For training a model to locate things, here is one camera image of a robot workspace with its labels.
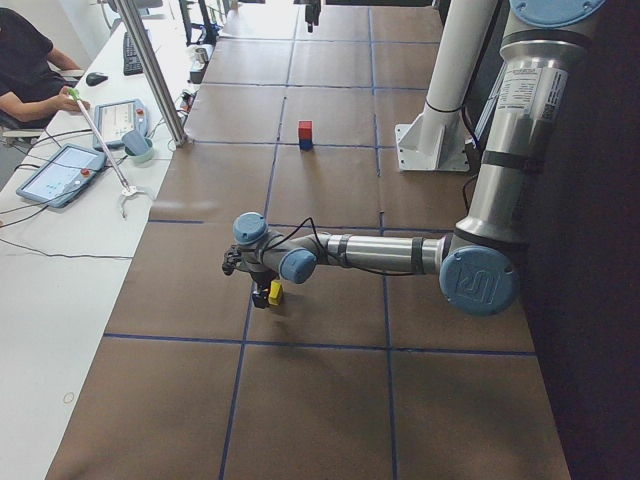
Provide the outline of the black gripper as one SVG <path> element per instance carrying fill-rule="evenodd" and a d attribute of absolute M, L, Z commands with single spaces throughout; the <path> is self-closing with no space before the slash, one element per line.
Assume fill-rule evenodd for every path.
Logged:
<path fill-rule="evenodd" d="M 273 280 L 278 279 L 278 273 L 269 268 L 251 270 L 250 275 L 253 284 L 253 290 L 251 292 L 251 299 L 255 308 L 268 308 L 269 307 L 269 293 L 270 285 Z"/>

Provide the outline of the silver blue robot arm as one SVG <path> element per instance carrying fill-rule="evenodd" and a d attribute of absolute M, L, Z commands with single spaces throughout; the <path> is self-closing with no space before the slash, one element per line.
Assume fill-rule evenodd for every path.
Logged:
<path fill-rule="evenodd" d="M 571 71 L 586 56 L 599 1 L 513 1 L 500 44 L 502 69 L 492 122 L 476 159 L 462 151 L 466 93 L 490 29 L 494 1 L 452 3 L 422 112 L 396 126 L 404 172 L 465 173 L 475 189 L 465 215 L 439 239 L 282 234 L 259 213 L 234 222 L 225 274 L 248 273 L 254 304 L 263 308 L 277 280 L 301 284 L 319 265 L 372 274 L 436 275 L 445 299 L 471 315 L 507 309 L 520 289 L 518 263 L 526 250 L 521 228 L 524 193 L 544 164 Z"/>
<path fill-rule="evenodd" d="M 305 2 L 305 22 L 309 33 L 312 33 L 314 28 L 319 25 L 321 7 L 320 0 L 307 0 Z"/>

